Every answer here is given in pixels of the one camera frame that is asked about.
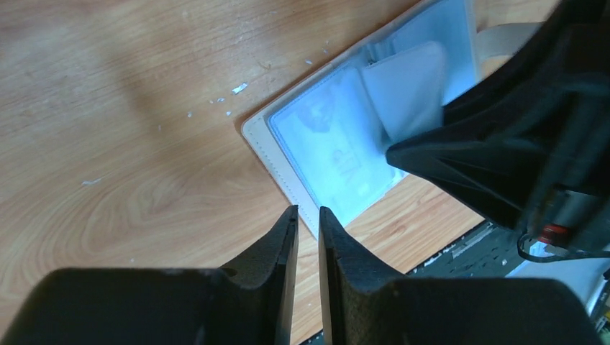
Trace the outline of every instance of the white card holder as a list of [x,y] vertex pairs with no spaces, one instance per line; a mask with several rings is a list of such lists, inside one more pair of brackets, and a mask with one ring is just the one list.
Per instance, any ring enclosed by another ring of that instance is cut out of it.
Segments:
[[243,124],[316,239],[320,206],[347,225],[406,176],[385,151],[441,125],[480,78],[475,49],[470,0],[424,0]]

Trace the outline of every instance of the wood grain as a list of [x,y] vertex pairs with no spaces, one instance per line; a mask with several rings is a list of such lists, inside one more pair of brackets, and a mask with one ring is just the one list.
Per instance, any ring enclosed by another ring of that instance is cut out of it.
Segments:
[[[288,203],[241,123],[414,2],[2,1],[0,333],[59,267],[216,267],[252,244]],[[554,3],[502,2],[479,24]],[[406,271],[480,220],[410,176],[348,230]],[[322,327],[299,238],[293,343]]]

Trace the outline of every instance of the white stitching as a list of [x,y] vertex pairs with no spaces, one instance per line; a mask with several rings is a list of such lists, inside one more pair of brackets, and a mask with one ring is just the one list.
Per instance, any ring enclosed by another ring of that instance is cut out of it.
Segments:
[[[257,124],[260,120],[262,120],[262,117],[259,117],[258,119],[256,119],[252,125]],[[252,133],[252,130],[249,128],[248,129],[248,133],[250,134],[250,137],[254,137],[254,134]],[[273,171],[276,172],[277,176],[279,176],[279,178],[281,179],[281,183],[284,187],[286,187],[286,190],[288,190],[288,194],[291,196],[291,198],[295,201],[299,201],[299,198],[297,198],[294,194],[294,192],[292,191],[292,189],[290,188],[290,186],[288,185],[288,183],[286,183],[286,180],[284,180],[284,177],[282,176],[282,174],[280,173],[280,171],[275,167],[275,165],[273,164],[273,162],[271,162],[271,160],[269,159],[269,156],[267,155],[267,152],[263,149],[263,147],[260,145],[260,143],[258,142],[258,140],[256,141],[256,146],[258,146],[258,149],[260,150],[261,153],[263,153],[263,155],[265,155],[265,160],[269,163],[269,165],[271,166],[271,168],[273,169]],[[307,213],[307,211],[305,209],[302,210],[303,211],[303,215],[305,216],[305,218],[309,221],[309,224],[312,226],[315,226],[314,222],[312,221],[311,217],[309,216],[309,214]]]

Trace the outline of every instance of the cable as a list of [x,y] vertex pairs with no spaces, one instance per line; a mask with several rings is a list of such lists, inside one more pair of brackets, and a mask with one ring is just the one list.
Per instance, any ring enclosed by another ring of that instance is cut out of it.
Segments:
[[553,255],[551,257],[536,257],[534,255],[531,255],[530,253],[525,252],[523,249],[523,245],[524,245],[525,241],[530,240],[530,239],[533,239],[533,238],[528,233],[522,234],[516,242],[516,250],[521,258],[531,261],[531,262],[546,264],[549,262],[558,262],[558,261],[567,261],[567,260],[610,258],[610,252],[607,252],[605,250],[599,250],[599,251],[595,251],[595,252],[584,252],[584,251],[571,252],[570,254],[568,254],[564,257],[560,257],[557,255]]

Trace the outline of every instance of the white strap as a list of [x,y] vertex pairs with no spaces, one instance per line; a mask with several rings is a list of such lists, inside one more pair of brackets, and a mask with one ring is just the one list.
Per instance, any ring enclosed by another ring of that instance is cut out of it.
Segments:
[[484,29],[476,37],[479,61],[514,55],[539,27],[540,23],[512,23]]

